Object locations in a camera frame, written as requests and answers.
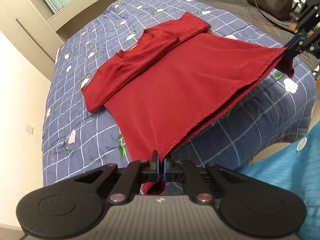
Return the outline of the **blue plaid floral quilt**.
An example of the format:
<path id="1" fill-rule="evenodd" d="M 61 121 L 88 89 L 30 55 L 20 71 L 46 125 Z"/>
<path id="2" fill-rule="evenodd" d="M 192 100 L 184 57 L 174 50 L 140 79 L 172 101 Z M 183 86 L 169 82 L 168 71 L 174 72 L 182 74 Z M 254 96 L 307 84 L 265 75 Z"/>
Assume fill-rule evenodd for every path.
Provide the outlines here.
<path id="1" fill-rule="evenodd" d="M 42 133 L 44 185 L 116 163 L 133 161 L 123 126 L 109 100 L 97 111 L 84 91 L 99 67 L 119 51 L 131 49 L 144 30 L 189 12 L 208 22 L 217 36 L 268 48 L 284 45 L 289 35 L 266 31 L 249 16 L 201 0 L 118 0 L 69 38 L 56 55 L 54 77 L 46 102 Z M 217 122 L 172 152 L 195 165 L 218 163 L 230 169 L 246 165 L 276 142 L 294 142 L 309 128 L 315 105 L 316 60 L 301 54 L 293 60 L 296 89 L 273 70 L 255 89 Z"/>

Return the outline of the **white wall socket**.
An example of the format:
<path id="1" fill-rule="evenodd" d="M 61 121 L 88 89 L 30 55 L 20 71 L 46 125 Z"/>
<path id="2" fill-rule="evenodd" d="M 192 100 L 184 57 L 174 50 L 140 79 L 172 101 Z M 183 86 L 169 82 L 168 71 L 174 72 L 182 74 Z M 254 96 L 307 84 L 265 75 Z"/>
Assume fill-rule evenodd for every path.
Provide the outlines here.
<path id="1" fill-rule="evenodd" d="M 25 131 L 29 134 L 33 134 L 34 128 L 33 126 L 26 124 Z"/>

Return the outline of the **blue striped sleeve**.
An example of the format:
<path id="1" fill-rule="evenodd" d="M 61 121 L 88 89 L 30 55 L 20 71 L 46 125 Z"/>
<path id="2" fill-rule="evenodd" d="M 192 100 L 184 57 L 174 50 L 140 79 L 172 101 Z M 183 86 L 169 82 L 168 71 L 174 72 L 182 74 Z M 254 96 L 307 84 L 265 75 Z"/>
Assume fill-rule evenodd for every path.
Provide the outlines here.
<path id="1" fill-rule="evenodd" d="M 319 123 L 302 139 L 239 173 L 298 195 L 306 205 L 306 219 L 298 233 L 301 239 L 319 239 Z"/>

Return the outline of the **beige wardrobe cabinet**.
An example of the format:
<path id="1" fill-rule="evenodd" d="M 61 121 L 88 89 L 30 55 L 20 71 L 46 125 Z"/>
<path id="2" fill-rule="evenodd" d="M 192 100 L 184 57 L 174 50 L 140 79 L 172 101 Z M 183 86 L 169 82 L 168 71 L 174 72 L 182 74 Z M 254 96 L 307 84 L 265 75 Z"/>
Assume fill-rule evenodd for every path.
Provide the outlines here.
<path id="1" fill-rule="evenodd" d="M 69 0 L 52 13 L 43 0 L 1 0 L 1 32 L 48 80 L 62 44 L 117 0 Z"/>

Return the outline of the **red knit shirt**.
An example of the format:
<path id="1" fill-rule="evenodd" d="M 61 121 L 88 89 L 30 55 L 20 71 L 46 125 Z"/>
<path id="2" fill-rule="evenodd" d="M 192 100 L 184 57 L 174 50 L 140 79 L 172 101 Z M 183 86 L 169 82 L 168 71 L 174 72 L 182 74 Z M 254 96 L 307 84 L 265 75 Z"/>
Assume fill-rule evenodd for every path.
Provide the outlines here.
<path id="1" fill-rule="evenodd" d="M 143 31 L 137 43 L 103 63 L 82 87 L 86 108 L 105 107 L 132 161 L 164 159 L 227 113 L 276 69 L 295 70 L 285 48 L 267 48 L 210 32 L 186 12 Z"/>

